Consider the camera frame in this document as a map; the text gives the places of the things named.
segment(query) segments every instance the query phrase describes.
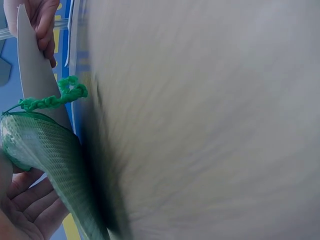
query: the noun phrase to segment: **green mesh bag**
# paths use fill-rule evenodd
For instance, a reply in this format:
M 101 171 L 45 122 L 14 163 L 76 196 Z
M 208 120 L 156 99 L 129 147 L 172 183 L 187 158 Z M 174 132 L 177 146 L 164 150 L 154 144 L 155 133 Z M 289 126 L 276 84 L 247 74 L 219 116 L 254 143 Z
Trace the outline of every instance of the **green mesh bag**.
M 33 112 L 58 107 L 88 94 L 83 85 L 76 84 L 74 77 L 63 79 L 59 86 L 65 87 L 66 81 L 76 86 L 73 90 L 62 89 L 64 94 L 60 99 L 55 96 L 49 100 L 25 99 L 19 102 L 25 111 L 2 113 L 3 151 L 17 167 L 26 171 L 37 168 L 47 174 L 85 239 L 108 240 L 109 233 L 95 204 L 78 137 L 50 117 Z

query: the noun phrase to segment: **transparent plastic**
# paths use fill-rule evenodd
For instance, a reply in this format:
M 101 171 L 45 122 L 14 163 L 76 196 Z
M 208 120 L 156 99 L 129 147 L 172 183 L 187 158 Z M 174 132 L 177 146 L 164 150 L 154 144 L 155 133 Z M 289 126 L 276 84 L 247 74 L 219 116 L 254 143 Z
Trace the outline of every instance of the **transparent plastic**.
M 68 21 L 69 21 L 68 18 L 57 19 L 54 21 L 54 28 L 60 29 L 60 30 L 68 29 Z M 13 37 L 14 36 L 11 35 L 9 28 L 6 27 L 6 28 L 0 29 L 0 41 L 13 38 Z

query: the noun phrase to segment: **skin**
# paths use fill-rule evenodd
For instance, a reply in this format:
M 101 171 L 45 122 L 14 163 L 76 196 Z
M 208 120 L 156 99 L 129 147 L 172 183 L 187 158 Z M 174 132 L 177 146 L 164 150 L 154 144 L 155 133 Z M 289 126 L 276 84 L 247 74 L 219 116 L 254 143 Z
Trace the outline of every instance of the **skin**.
M 25 4 L 38 46 L 55 67 L 54 15 L 59 0 L 5 0 L 10 32 L 17 35 L 17 7 Z M 44 173 L 22 172 L 6 158 L 0 146 L 0 236 L 6 240 L 48 240 L 68 215 L 68 210 Z

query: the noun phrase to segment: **finger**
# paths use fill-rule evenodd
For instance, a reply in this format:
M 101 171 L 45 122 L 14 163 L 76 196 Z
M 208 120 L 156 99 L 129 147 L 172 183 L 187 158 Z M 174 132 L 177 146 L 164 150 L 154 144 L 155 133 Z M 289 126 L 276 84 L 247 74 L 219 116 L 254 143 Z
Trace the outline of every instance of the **finger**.
M 36 218 L 48 207 L 50 207 L 58 198 L 59 197 L 56 191 L 52 190 L 49 194 L 28 206 L 23 214 L 25 215 L 26 219 L 33 223 Z
M 22 192 L 11 201 L 14 203 L 18 211 L 23 212 L 26 210 L 32 203 L 43 198 L 53 191 L 52 184 L 49 179 L 46 177 L 38 184 L 29 188 L 28 190 Z
M 50 27 L 47 29 L 47 32 L 44 35 L 44 37 L 38 38 L 38 47 L 41 51 L 46 50 L 48 48 L 48 44 L 54 38 L 54 25 L 55 25 L 55 22 L 52 20 Z
M 21 168 L 17 167 L 16 165 L 12 164 L 12 167 L 13 167 L 13 173 L 14 174 L 20 174 L 20 173 L 23 173 L 24 170 L 22 170 Z
M 43 174 L 43 171 L 36 168 L 32 168 L 30 171 L 25 171 L 17 174 L 12 179 L 12 183 L 6 193 L 8 198 L 13 199 L 14 197 L 26 191 Z
M 36 36 L 38 39 L 43 39 L 46 36 L 48 29 L 51 27 L 52 21 L 55 19 L 59 3 L 59 0 L 50 0 L 45 3 L 48 6 L 43 6 L 45 10 L 41 15 L 38 28 L 36 29 Z
M 44 210 L 33 223 L 38 227 L 44 239 L 50 239 L 68 213 L 67 208 L 61 199 L 58 198 L 51 206 Z
M 57 61 L 54 56 L 50 58 L 50 65 L 52 68 L 55 68 L 57 66 Z
M 52 36 L 43 54 L 46 59 L 51 59 L 53 58 L 54 53 L 55 53 L 55 40 L 54 40 L 54 36 Z

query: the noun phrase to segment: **green mesh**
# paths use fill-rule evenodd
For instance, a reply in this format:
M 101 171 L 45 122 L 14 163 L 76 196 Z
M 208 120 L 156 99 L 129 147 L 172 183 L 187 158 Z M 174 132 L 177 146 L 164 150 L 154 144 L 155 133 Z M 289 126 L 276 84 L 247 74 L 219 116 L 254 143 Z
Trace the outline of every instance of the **green mesh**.
M 6 113 L 0 130 L 3 150 L 16 165 L 47 173 L 85 239 L 110 239 L 94 201 L 76 135 L 35 112 Z

